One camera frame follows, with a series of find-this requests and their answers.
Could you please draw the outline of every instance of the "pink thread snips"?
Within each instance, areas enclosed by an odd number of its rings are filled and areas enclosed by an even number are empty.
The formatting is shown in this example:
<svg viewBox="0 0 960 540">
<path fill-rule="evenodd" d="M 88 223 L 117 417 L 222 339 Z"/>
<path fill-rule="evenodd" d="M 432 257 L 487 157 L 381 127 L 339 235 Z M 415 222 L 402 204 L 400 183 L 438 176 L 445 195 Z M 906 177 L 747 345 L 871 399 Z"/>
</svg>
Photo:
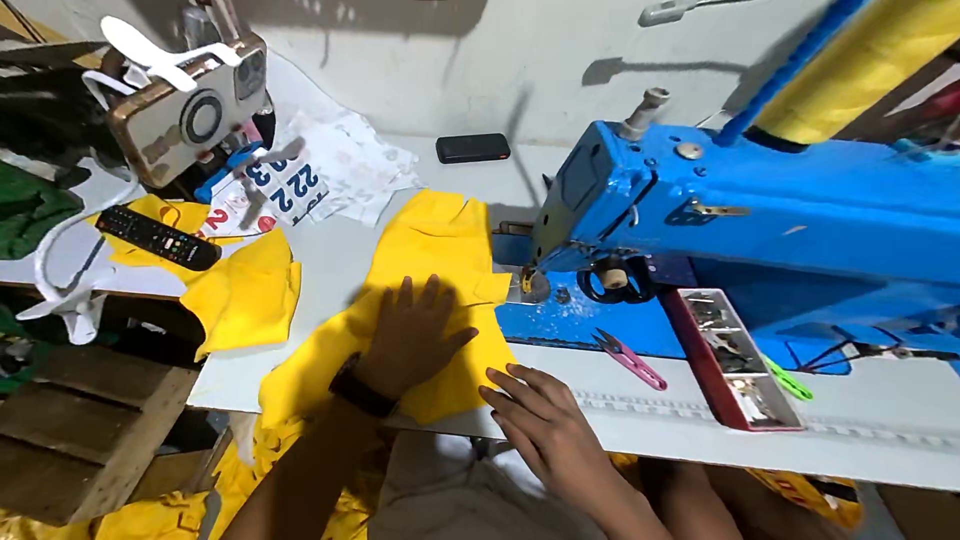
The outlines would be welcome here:
<svg viewBox="0 0 960 540">
<path fill-rule="evenodd" d="M 599 331 L 603 337 L 601 338 L 594 335 L 593 339 L 600 344 L 600 347 L 605 353 L 612 356 L 614 360 L 620 362 L 623 367 L 629 369 L 634 375 L 640 377 L 640 380 L 646 382 L 655 390 L 661 392 L 666 390 L 666 380 L 654 371 L 654 368 L 647 365 L 646 362 L 641 360 L 636 353 L 631 351 L 630 348 L 624 345 L 619 339 L 600 329 L 597 329 L 597 331 Z"/>
</svg>

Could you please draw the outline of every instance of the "white table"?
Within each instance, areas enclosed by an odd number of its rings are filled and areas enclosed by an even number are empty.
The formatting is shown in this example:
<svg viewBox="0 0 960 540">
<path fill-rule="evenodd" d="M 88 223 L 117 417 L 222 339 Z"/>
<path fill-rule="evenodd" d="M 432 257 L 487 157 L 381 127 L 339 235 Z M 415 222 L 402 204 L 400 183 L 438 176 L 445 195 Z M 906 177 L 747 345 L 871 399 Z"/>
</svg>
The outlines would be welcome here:
<svg viewBox="0 0 960 540">
<path fill-rule="evenodd" d="M 289 70 L 287 77 L 298 73 Z M 277 73 L 277 63 L 271 64 Z M 304 103 L 324 99 L 303 79 L 271 92 L 282 100 L 293 92 Z M 545 196 L 540 173 L 554 173 L 567 149 L 518 146 L 509 160 L 441 165 L 434 139 L 385 136 L 420 155 L 420 177 L 432 188 L 454 191 L 489 203 L 492 225 L 501 220 L 530 221 Z M 118 188 L 115 179 L 94 178 L 77 190 L 84 199 L 104 200 Z M 348 305 L 367 274 L 377 239 L 389 218 L 413 192 L 400 192 L 375 229 L 333 216 L 287 232 L 294 258 L 302 263 L 302 289 L 281 345 L 215 353 L 206 361 L 188 404 L 256 412 L 260 380 L 317 326 Z M 99 235 L 87 224 L 69 231 L 51 252 L 50 275 L 70 282 Z M 226 254 L 237 249 L 229 246 Z M 108 264 L 103 246 L 90 262 Z M 33 282 L 30 258 L 0 261 L 0 282 Z M 184 290 L 159 268 L 121 267 L 111 290 L 178 297 Z M 580 400 L 604 448 L 674 459 L 836 475 L 854 479 L 960 490 L 960 377 L 943 362 L 878 358 L 858 360 L 846 377 L 796 377 L 816 395 L 795 403 L 809 429 L 795 433 L 747 433 L 717 424 L 687 364 L 648 358 L 670 383 L 656 392 L 625 376 L 602 353 L 511 345 L 516 359 L 567 381 Z M 500 430 L 484 409 L 447 418 L 429 430 L 498 437 Z M 397 419 L 398 426 L 412 423 Z"/>
</svg>

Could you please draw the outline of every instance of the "wristwatch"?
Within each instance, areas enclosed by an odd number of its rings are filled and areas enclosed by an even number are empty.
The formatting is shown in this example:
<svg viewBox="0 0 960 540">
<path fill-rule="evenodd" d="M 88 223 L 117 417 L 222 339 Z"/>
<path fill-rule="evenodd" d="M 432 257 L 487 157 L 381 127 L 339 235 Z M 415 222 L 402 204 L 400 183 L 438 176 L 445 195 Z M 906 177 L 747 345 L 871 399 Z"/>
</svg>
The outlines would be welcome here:
<svg viewBox="0 0 960 540">
<path fill-rule="evenodd" d="M 347 358 L 330 382 L 330 393 L 340 396 L 351 405 L 376 418 L 390 416 L 396 408 L 396 400 L 378 394 L 353 376 L 353 368 L 358 361 L 360 361 L 360 353 L 353 353 Z"/>
</svg>

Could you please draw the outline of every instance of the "left hand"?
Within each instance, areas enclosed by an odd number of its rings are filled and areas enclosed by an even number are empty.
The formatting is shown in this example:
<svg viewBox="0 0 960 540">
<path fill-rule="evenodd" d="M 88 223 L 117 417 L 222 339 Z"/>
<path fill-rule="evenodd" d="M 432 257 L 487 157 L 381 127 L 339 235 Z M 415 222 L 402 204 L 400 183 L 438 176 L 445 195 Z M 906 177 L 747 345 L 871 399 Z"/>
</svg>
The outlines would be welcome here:
<svg viewBox="0 0 960 540">
<path fill-rule="evenodd" d="M 444 338 L 456 293 L 452 288 L 440 289 L 436 274 L 427 280 L 418 299 L 409 276 L 403 278 L 396 300 L 393 289 L 387 287 L 370 350 L 353 371 L 357 379 L 374 392 L 398 400 L 440 373 L 476 337 L 479 330 L 468 327 Z"/>
</svg>

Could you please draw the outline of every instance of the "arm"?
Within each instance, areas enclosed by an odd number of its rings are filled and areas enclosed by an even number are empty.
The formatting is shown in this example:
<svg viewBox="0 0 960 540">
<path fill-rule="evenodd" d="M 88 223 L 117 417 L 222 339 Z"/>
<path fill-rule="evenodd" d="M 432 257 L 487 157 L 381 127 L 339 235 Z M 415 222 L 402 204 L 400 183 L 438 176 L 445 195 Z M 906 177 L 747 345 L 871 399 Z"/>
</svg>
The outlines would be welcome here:
<svg viewBox="0 0 960 540">
<path fill-rule="evenodd" d="M 507 371 L 512 377 L 493 369 L 487 377 L 509 396 L 486 386 L 480 395 L 543 485 L 611 540 L 670 540 L 646 497 L 613 468 L 569 388 L 535 369 L 509 364 Z"/>
<path fill-rule="evenodd" d="M 386 289 L 370 350 L 353 375 L 371 390 L 398 400 L 450 362 L 477 334 L 467 328 L 444 338 L 453 311 L 452 289 L 440 292 L 431 276 L 418 299 L 404 278 L 394 299 Z M 334 397 L 313 415 L 314 422 L 253 490 L 224 533 L 224 540 L 315 537 L 333 512 L 379 420 Z"/>
</svg>

